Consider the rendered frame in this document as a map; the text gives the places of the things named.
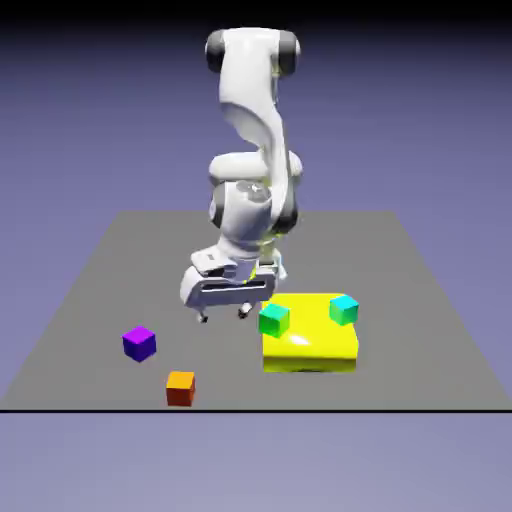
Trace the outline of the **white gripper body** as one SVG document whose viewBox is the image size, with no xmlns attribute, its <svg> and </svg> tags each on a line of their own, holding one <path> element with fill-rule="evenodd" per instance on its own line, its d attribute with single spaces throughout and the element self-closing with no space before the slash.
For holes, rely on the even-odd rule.
<svg viewBox="0 0 512 512">
<path fill-rule="evenodd" d="M 235 283 L 223 277 L 204 277 L 190 266 L 182 279 L 180 298 L 192 309 L 206 309 L 219 305 L 255 304 L 267 301 L 276 287 L 276 273 L 270 268 L 259 268 L 253 279 Z"/>
</svg>

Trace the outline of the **small cyan cube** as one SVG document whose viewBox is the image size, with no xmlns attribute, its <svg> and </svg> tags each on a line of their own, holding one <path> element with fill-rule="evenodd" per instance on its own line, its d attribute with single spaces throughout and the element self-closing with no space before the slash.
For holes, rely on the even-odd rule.
<svg viewBox="0 0 512 512">
<path fill-rule="evenodd" d="M 334 297 L 329 302 L 329 317 L 340 326 L 355 324 L 358 313 L 359 302 L 349 295 Z"/>
</svg>

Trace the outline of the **small orange cube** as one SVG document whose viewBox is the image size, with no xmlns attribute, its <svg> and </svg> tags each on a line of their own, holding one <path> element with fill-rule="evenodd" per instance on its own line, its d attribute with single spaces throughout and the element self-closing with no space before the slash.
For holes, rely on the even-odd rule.
<svg viewBox="0 0 512 512">
<path fill-rule="evenodd" d="M 167 405 L 190 407 L 194 401 L 195 390 L 196 380 L 194 372 L 171 371 L 166 383 Z"/>
</svg>

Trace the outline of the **small purple cube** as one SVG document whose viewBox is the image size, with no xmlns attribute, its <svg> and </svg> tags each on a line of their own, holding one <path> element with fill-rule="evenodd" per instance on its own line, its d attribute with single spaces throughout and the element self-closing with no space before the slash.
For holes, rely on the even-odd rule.
<svg viewBox="0 0 512 512">
<path fill-rule="evenodd" d="M 143 362 L 157 351 L 156 335 L 144 326 L 137 326 L 121 336 L 124 353 L 136 362 Z"/>
</svg>

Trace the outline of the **large yellow box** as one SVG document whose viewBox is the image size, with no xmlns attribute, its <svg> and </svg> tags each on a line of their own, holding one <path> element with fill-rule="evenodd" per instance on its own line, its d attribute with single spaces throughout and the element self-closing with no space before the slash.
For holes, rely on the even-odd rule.
<svg viewBox="0 0 512 512">
<path fill-rule="evenodd" d="M 290 326 L 279 338 L 263 335 L 266 373 L 349 372 L 356 368 L 359 340 L 355 324 L 340 326 L 329 317 L 329 293 L 276 293 L 264 302 L 290 309 Z"/>
</svg>

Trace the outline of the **small green cube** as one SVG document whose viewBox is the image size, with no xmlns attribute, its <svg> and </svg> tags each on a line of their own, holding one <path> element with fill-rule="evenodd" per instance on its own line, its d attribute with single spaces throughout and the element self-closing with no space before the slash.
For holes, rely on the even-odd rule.
<svg viewBox="0 0 512 512">
<path fill-rule="evenodd" d="M 259 312 L 258 328 L 263 335 L 281 337 L 290 326 L 290 309 L 269 303 Z"/>
</svg>

